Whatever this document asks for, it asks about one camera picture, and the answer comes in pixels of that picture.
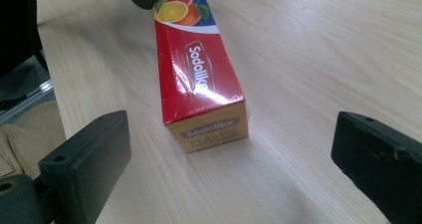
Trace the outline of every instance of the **wooden table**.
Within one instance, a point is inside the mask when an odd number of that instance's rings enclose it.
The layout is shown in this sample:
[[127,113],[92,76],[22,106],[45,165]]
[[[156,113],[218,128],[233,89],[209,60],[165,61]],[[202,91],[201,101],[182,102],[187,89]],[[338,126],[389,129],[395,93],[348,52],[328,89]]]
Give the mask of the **wooden table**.
[[422,0],[208,2],[250,137],[185,154],[161,122],[152,12],[38,0],[67,137],[128,112],[132,160],[98,223],[386,223],[329,155],[340,111],[422,140]]

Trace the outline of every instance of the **sodalife box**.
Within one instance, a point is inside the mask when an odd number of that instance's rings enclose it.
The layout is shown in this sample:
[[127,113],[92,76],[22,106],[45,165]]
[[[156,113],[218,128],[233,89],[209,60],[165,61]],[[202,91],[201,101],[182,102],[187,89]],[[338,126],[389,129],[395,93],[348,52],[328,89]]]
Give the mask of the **sodalife box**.
[[207,0],[154,8],[163,122],[186,152],[248,136],[245,97]]

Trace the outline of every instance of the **red box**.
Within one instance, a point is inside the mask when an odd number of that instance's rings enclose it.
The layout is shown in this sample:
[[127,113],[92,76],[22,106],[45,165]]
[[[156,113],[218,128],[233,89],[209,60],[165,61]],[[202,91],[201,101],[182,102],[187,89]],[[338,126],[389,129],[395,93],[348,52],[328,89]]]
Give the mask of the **red box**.
[[186,152],[248,136],[245,97],[206,0],[154,8],[163,122]]

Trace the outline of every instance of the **table surface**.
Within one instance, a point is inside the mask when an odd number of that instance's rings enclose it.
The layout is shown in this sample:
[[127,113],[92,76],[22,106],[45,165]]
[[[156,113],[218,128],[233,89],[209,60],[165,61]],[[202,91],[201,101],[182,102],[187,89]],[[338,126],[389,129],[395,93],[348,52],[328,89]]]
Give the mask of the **table surface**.
[[38,0],[67,137],[128,113],[132,159],[98,223],[386,223],[330,149],[340,111],[422,140],[422,0],[208,2],[250,136],[185,154],[162,124],[152,12]]

